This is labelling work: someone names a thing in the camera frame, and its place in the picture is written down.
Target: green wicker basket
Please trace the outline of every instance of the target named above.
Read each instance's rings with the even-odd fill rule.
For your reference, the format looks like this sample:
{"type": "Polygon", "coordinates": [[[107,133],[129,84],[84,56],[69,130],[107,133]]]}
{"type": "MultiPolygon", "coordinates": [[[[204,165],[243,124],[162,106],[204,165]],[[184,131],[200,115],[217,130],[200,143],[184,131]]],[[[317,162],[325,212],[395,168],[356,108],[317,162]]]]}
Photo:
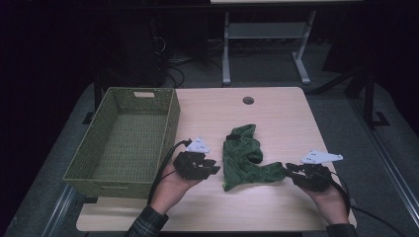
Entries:
{"type": "Polygon", "coordinates": [[[110,88],[63,180],[87,197],[147,198],[179,114],[174,89],[110,88]]]}

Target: person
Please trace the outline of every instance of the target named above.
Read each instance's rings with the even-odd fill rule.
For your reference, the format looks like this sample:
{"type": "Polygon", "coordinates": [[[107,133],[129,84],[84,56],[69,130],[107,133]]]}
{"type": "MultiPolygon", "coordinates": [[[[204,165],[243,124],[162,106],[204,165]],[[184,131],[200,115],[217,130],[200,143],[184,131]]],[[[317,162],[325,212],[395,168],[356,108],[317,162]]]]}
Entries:
{"type": "MultiPolygon", "coordinates": [[[[175,172],[173,164],[168,164],[163,171],[164,177],[158,184],[150,205],[147,205],[133,222],[126,237],[155,237],[167,222],[167,211],[176,205],[185,193],[201,180],[184,180],[175,172]]],[[[329,224],[326,227],[330,237],[358,236],[354,225],[349,223],[345,203],[340,193],[330,186],[324,192],[312,192],[302,189],[317,206],[319,213],[329,224]]]]}

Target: crumpled green fabric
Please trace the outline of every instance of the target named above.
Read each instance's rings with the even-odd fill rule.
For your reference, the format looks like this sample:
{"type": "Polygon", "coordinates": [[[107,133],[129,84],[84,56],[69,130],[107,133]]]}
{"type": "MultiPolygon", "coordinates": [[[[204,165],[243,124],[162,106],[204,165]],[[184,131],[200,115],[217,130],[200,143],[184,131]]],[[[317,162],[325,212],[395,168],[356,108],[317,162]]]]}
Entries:
{"type": "Polygon", "coordinates": [[[257,166],[263,161],[260,142],[253,138],[255,124],[234,128],[227,136],[222,147],[224,191],[230,191],[241,184],[273,183],[283,180],[281,163],[257,166]]]}

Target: dark floor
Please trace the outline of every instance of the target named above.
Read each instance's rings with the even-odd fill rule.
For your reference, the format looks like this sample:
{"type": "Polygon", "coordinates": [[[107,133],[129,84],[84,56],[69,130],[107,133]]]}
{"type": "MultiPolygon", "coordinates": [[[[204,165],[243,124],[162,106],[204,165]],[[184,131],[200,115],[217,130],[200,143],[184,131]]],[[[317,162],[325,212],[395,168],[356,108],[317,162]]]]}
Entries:
{"type": "MultiPolygon", "coordinates": [[[[298,47],[298,41],[255,43],[258,47],[256,53],[246,57],[231,57],[229,87],[296,86],[309,91],[339,76],[337,73],[322,71],[329,49],[327,43],[311,43],[306,49],[303,62],[312,80],[308,86],[299,81],[292,61],[291,52],[298,47]]],[[[181,87],[221,87],[220,60],[220,56],[215,56],[208,63],[191,62],[177,66],[185,75],[181,87]]],[[[181,81],[179,71],[169,72],[175,80],[181,81]]],[[[415,210],[409,209],[409,200],[401,195],[402,191],[392,178],[393,170],[388,168],[388,162],[384,159],[390,157],[400,171],[412,193],[410,197],[413,198],[410,201],[416,201],[413,205],[417,207],[419,138],[398,112],[388,93],[379,85],[376,85],[375,112],[383,112],[390,126],[369,129],[358,112],[359,106],[363,104],[363,94],[355,100],[347,99],[344,95],[347,84],[348,81],[345,81],[321,95],[307,96],[328,151],[345,157],[344,161],[335,162],[336,170],[349,186],[356,207],[388,221],[406,236],[419,236],[419,223],[415,223],[417,217],[412,217],[415,210]],[[380,149],[380,145],[385,148],[384,151],[380,149]]],[[[172,81],[168,79],[163,87],[173,87],[172,81]]],[[[81,195],[72,193],[68,206],[58,206],[58,210],[63,210],[62,219],[51,217],[65,188],[61,178],[88,126],[82,124],[83,119],[94,111],[93,98],[93,87],[90,86],[79,99],[5,236],[86,236],[87,233],[79,232],[75,227],[83,200],[81,195]]],[[[359,236],[398,236],[375,219],[356,210],[354,212],[359,236]]],[[[122,233],[89,233],[88,236],[121,235],[122,233]]],[[[326,234],[310,232],[303,233],[303,236],[326,234]]]]}

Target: hand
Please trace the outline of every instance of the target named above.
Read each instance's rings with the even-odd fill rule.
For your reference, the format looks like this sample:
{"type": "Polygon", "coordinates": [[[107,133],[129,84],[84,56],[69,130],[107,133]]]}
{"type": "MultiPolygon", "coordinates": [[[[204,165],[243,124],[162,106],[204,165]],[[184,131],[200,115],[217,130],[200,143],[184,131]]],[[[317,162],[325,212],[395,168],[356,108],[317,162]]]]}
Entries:
{"type": "Polygon", "coordinates": [[[349,224],[345,202],[333,186],[323,192],[313,192],[301,188],[313,199],[318,211],[329,224],[349,224]]]}
{"type": "MultiPolygon", "coordinates": [[[[168,164],[163,170],[162,177],[175,171],[172,163],[168,164]]],[[[150,206],[164,215],[166,212],[177,204],[191,187],[199,184],[202,180],[184,180],[175,171],[163,178],[158,184],[150,206]]]]}

